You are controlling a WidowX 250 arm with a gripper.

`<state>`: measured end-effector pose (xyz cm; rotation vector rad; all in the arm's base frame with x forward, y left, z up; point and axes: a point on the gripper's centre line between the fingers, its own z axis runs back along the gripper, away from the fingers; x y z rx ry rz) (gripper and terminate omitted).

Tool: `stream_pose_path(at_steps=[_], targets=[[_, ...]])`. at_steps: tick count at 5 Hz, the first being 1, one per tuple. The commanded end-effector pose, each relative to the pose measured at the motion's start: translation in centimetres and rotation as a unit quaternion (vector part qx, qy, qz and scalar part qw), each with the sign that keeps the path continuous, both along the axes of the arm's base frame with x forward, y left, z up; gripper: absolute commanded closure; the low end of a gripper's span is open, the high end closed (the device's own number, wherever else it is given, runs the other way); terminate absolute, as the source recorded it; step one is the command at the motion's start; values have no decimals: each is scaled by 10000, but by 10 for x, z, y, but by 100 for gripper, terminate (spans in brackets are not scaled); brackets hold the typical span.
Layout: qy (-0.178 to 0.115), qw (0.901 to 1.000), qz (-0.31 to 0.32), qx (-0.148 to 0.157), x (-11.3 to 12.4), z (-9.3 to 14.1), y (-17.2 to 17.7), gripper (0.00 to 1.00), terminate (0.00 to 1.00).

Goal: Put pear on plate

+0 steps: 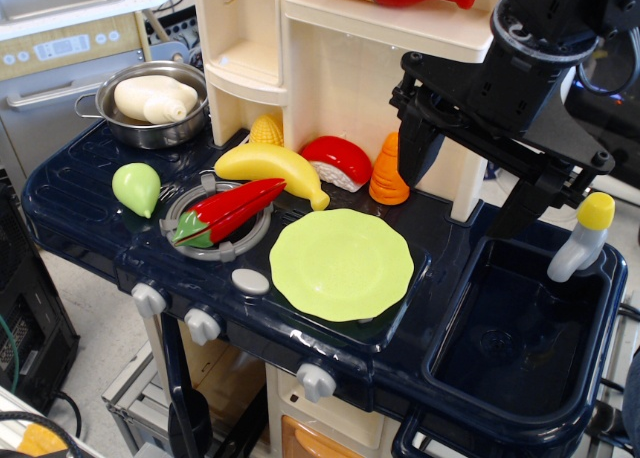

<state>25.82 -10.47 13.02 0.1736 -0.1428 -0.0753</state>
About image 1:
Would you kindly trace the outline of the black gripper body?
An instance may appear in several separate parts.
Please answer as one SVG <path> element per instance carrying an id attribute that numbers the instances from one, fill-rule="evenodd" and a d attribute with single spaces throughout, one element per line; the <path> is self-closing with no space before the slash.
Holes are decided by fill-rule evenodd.
<path id="1" fill-rule="evenodd" d="M 557 47 L 497 38 L 481 63 L 408 52 L 390 103 L 400 121 L 412 106 L 444 138 L 521 179 L 543 187 L 558 176 L 552 204 L 576 204 L 596 176 L 614 167 L 612 155 L 573 120 L 561 99 L 568 72 L 594 47 L 593 41 Z"/>

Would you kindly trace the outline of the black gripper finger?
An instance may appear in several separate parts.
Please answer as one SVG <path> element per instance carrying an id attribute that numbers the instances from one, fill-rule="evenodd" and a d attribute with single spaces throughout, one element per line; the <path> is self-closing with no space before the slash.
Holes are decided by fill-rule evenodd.
<path id="1" fill-rule="evenodd" d="M 486 235 L 496 239 L 516 237 L 551 205 L 554 192 L 520 179 L 494 218 Z"/>
<path id="2" fill-rule="evenodd" d="M 398 142 L 398 171 L 404 182 L 415 187 L 434 164 L 442 146 L 442 131 L 414 107 L 401 117 Z"/>

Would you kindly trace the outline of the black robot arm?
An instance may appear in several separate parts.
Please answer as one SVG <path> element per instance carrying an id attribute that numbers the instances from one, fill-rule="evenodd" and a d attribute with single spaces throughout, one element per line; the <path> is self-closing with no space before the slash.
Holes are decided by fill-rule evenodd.
<path id="1" fill-rule="evenodd" d="M 602 39 L 639 37 L 639 0 L 500 0 L 480 63 L 409 52 L 391 103 L 401 121 L 398 167 L 417 184 L 452 139 L 517 183 L 488 229 L 509 239 L 548 208 L 579 205 L 614 166 L 569 115 L 560 87 Z"/>

